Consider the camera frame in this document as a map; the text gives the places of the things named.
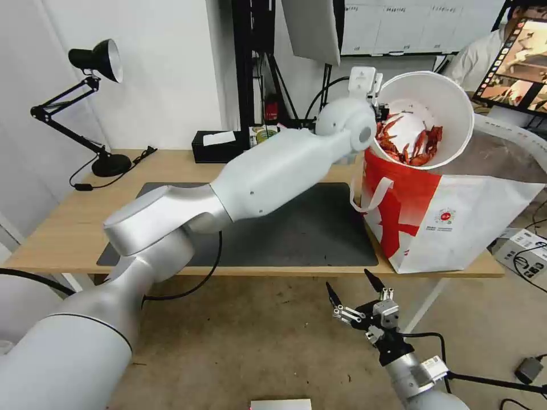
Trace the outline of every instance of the lamp base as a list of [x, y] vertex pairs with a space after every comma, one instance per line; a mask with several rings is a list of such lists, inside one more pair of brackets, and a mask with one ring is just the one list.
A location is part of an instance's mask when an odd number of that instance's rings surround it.
[[91, 165], [91, 170], [98, 177], [115, 177], [126, 173], [131, 168], [131, 160], [125, 155], [100, 155]]

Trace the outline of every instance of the black desk lamp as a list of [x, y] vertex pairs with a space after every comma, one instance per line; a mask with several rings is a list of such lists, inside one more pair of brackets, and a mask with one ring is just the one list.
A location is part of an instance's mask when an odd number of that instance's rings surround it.
[[[98, 159], [91, 166], [91, 170], [98, 177], [113, 177], [115, 175], [126, 173], [129, 168], [131, 168], [131, 160], [128, 157], [120, 154], [111, 154], [106, 150], [104, 145], [78, 135], [53, 120], [53, 116], [58, 112], [99, 90], [100, 78], [93, 73], [93, 70], [97, 70], [109, 80], [121, 83], [123, 79], [123, 72], [121, 69], [121, 60], [116, 43], [114, 40], [108, 39], [101, 41], [94, 47], [93, 50], [80, 50], [78, 48], [73, 48], [68, 52], [68, 60], [74, 67], [81, 69], [87, 77], [74, 87], [69, 88], [49, 101], [44, 102], [44, 104], [32, 107], [30, 114], [33, 118], [36, 118], [44, 124], [49, 125], [57, 131], [65, 134], [68, 138], [71, 138], [72, 140], [82, 144], [87, 149], [95, 152]], [[74, 90], [77, 90], [85, 85], [91, 88], [86, 93], [83, 93], [82, 95], [69, 101], [58, 101], [67, 94], [70, 94]]]

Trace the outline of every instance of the white bucket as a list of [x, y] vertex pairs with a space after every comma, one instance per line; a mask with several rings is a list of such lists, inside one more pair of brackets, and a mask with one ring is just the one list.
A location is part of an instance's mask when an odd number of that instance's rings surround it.
[[[473, 133], [475, 116], [464, 90], [452, 80], [431, 71], [392, 78], [383, 85], [378, 102], [389, 104], [390, 113], [412, 112], [404, 114], [389, 130], [390, 135], [397, 136], [391, 141], [400, 153], [407, 143], [410, 144], [408, 152], [413, 152], [424, 122], [428, 130], [434, 125], [443, 127], [437, 154], [424, 166], [402, 164], [411, 168], [427, 170], [448, 164], [463, 152]], [[376, 139], [371, 147], [379, 157], [397, 162], [384, 152]]]

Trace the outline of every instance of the red crayfish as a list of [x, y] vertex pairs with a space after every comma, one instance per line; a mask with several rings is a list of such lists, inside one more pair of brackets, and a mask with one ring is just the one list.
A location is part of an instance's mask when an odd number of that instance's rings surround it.
[[[387, 117], [387, 123], [379, 122], [377, 124], [376, 140], [379, 146], [395, 161], [412, 166], [425, 165], [437, 153], [437, 144], [443, 139], [443, 127], [433, 126], [431, 130], [424, 129], [418, 134], [412, 153], [409, 154], [409, 143], [405, 145], [403, 152], [400, 153], [396, 145], [391, 142], [391, 139], [396, 136], [391, 136], [388, 132], [403, 117], [401, 115], [395, 120], [389, 121], [397, 115], [399, 114], [390, 114]], [[424, 144], [425, 148], [423, 152], [420, 152]]]

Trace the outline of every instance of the whiteboard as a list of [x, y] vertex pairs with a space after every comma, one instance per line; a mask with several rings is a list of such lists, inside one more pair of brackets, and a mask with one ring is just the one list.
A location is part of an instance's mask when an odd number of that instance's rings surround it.
[[487, 35], [504, 0], [346, 0], [344, 55], [447, 54]]

